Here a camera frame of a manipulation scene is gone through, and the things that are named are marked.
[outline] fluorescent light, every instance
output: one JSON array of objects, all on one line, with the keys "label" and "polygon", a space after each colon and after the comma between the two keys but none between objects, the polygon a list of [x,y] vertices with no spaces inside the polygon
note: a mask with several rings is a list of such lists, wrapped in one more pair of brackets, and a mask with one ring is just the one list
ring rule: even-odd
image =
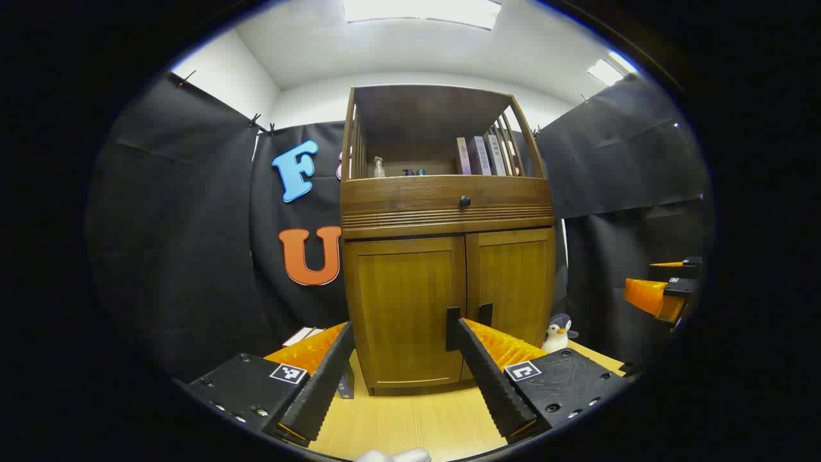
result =
[{"label": "fluorescent light", "polygon": [[596,77],[607,86],[618,82],[622,78],[621,73],[603,59],[599,59],[592,67],[590,67],[590,69],[587,70],[587,73],[593,77]]},{"label": "fluorescent light", "polygon": [[345,22],[377,19],[431,19],[491,30],[502,9],[492,0],[342,0]]},{"label": "fluorescent light", "polygon": [[610,58],[613,58],[613,61],[618,62],[619,66],[624,67],[628,73],[638,72],[632,64],[630,64],[626,59],[621,57],[621,54],[612,51],[610,52]]}]

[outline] black curtain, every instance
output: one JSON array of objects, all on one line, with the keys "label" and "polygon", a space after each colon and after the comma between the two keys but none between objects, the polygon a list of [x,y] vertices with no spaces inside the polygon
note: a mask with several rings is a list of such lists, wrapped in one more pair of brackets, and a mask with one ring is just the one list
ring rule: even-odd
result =
[{"label": "black curtain", "polygon": [[[305,264],[311,270],[319,270],[325,265],[323,242],[317,237],[316,230],[340,225],[336,170],[341,163],[339,153],[344,126],[344,122],[315,123],[259,136],[251,186],[251,251],[259,291],[279,343],[302,326],[325,328],[348,320],[342,272],[325,285],[298,284],[285,271],[282,243],[278,238],[284,229],[307,230],[310,235],[305,241]],[[304,177],[311,182],[311,189],[286,203],[282,200],[282,179],[271,162],[308,140],[319,146],[319,150],[310,155],[314,174]]]},{"label": "black curtain", "polygon": [[180,80],[166,75],[115,122],[94,169],[86,234],[101,303],[124,338],[190,381],[277,344],[249,253],[258,128]]},{"label": "black curtain", "polygon": [[695,199],[707,169],[662,90],[626,76],[539,132],[557,218]]},{"label": "black curtain", "polygon": [[537,144],[557,216],[553,312],[571,315],[583,345],[641,368],[672,325],[624,300],[625,279],[647,279],[650,263],[707,256],[712,211],[698,145],[672,101],[635,76],[563,114]]}]

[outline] small bottle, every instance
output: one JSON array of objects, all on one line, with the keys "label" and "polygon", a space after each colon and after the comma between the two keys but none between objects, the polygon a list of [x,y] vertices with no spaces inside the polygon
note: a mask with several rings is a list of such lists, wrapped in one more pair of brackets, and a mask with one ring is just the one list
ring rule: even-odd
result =
[{"label": "small bottle", "polygon": [[382,158],[374,156],[374,178],[385,178],[385,169],[382,168]]}]

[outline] blue letter f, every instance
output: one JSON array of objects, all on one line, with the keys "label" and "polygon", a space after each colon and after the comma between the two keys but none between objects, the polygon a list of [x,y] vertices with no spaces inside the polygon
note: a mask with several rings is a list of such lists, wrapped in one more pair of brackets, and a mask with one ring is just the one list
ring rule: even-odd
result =
[{"label": "blue letter f", "polygon": [[[282,177],[282,185],[285,187],[285,193],[282,194],[283,201],[293,201],[310,191],[310,182],[303,181],[300,173],[304,173],[307,177],[314,174],[314,161],[308,154],[316,154],[318,150],[319,146],[312,140],[308,140],[274,158],[271,165],[279,169],[279,176]],[[302,155],[299,162],[296,161],[297,155]]]}]

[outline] penguin plush toy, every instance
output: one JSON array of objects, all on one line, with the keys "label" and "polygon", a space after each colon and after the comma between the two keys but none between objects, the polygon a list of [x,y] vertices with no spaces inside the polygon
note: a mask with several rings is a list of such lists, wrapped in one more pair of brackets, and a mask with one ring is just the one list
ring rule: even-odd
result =
[{"label": "penguin plush toy", "polygon": [[578,332],[570,330],[570,324],[570,317],[565,313],[559,313],[551,317],[548,323],[548,338],[542,344],[542,350],[553,353],[567,348],[567,339],[574,339],[579,336]]}]

